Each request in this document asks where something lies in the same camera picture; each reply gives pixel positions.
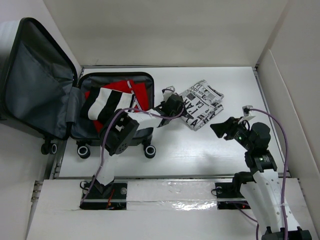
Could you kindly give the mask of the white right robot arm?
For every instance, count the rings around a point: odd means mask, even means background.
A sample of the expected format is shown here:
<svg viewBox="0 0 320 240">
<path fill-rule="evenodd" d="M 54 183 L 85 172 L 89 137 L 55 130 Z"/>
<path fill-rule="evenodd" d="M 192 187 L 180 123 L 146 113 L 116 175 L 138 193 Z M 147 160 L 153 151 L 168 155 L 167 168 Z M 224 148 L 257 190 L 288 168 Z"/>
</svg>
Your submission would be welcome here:
<svg viewBox="0 0 320 240">
<path fill-rule="evenodd" d="M 230 117 L 225 122 L 213 123 L 210 128 L 218 138 L 235 140 L 245 150 L 244 159 L 248 172 L 234 174 L 231 191 L 244 197 L 249 204 L 263 240 L 310 240 L 309 230 L 302 229 L 294 217 L 283 193 L 277 164 L 268 147 L 270 128 L 256 122 L 246 127 L 244 117 Z"/>
</svg>

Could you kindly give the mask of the red striped-trim garment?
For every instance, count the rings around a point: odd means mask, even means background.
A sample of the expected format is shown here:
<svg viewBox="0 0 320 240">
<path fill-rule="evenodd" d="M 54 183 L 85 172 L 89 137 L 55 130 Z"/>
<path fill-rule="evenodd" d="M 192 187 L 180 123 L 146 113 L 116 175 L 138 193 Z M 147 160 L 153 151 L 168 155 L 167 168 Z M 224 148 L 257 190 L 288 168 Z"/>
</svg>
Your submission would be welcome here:
<svg viewBox="0 0 320 240">
<path fill-rule="evenodd" d="M 123 93 L 131 93 L 135 97 L 134 97 L 134 103 L 130 108 L 140 109 L 144 111 L 150 109 L 151 105 L 149 104 L 149 97 L 147 94 L 146 85 L 143 82 L 135 83 L 132 79 L 121 80 L 118 82 L 112 82 L 102 87 L 96 87 L 96 88 L 107 88 L 111 90 L 117 90 Z M 98 133 L 101 131 L 101 129 L 104 126 L 104 124 L 101 124 L 98 121 L 93 121 L 93 125 Z"/>
</svg>

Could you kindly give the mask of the black white striped garment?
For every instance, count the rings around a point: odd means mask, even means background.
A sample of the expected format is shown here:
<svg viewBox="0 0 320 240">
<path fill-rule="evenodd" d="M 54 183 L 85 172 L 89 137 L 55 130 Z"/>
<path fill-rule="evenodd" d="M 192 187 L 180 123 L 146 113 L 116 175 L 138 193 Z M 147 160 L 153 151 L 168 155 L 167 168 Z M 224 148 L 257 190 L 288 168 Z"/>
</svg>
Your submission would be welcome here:
<svg viewBox="0 0 320 240">
<path fill-rule="evenodd" d="M 133 106 L 135 95 L 103 87 L 91 87 L 85 93 L 80 117 L 105 124 L 118 109 Z"/>
</svg>

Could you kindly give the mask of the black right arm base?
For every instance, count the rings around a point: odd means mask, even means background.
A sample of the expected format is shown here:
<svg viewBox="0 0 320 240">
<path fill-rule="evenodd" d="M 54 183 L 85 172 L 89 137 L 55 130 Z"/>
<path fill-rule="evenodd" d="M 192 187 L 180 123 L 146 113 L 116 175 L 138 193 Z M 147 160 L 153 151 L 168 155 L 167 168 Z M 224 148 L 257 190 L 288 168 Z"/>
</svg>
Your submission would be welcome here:
<svg viewBox="0 0 320 240">
<path fill-rule="evenodd" d="M 247 210 L 251 208 L 245 198 L 233 189 L 231 182 L 216 182 L 211 194 L 217 199 L 218 210 Z"/>
</svg>

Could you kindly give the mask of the black white space suitcase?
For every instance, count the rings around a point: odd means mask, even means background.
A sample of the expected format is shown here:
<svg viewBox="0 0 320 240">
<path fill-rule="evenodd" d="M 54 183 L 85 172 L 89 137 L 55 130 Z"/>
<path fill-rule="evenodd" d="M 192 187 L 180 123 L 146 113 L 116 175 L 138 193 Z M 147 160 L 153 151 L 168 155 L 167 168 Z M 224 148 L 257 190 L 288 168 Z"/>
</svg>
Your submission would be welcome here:
<svg viewBox="0 0 320 240">
<path fill-rule="evenodd" d="M 87 159 L 100 143 L 92 120 L 80 117 L 91 87 L 123 80 L 145 83 L 149 109 L 155 105 L 154 79 L 145 72 L 94 72 L 76 68 L 46 28 L 25 17 L 0 25 L 0 118 L 5 125 L 44 139 L 41 152 L 55 154 L 54 140 L 72 138 Z"/>
</svg>

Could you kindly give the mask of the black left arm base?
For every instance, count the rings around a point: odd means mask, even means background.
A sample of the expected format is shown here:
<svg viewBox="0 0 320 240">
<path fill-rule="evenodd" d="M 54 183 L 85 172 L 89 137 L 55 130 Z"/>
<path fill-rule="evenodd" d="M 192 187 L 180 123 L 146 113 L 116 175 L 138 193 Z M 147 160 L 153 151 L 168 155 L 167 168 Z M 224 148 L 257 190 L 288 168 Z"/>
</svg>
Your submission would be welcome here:
<svg viewBox="0 0 320 240">
<path fill-rule="evenodd" d="M 80 203 L 79 208 L 82 210 L 126 210 L 127 192 L 126 182 L 114 183 L 104 194 L 93 186 L 85 200 Z"/>
</svg>

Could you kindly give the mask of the newspaper print garment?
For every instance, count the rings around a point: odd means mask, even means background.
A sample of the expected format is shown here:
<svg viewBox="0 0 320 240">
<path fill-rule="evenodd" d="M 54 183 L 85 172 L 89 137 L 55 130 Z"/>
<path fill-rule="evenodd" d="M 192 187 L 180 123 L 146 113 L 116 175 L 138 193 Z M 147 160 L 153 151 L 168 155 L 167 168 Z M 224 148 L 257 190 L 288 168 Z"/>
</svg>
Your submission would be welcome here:
<svg viewBox="0 0 320 240">
<path fill-rule="evenodd" d="M 193 131 L 202 128 L 224 110 L 222 105 L 224 94 L 211 87 L 204 79 L 184 90 L 180 96 L 184 100 L 185 109 L 188 113 L 181 119 Z"/>
</svg>

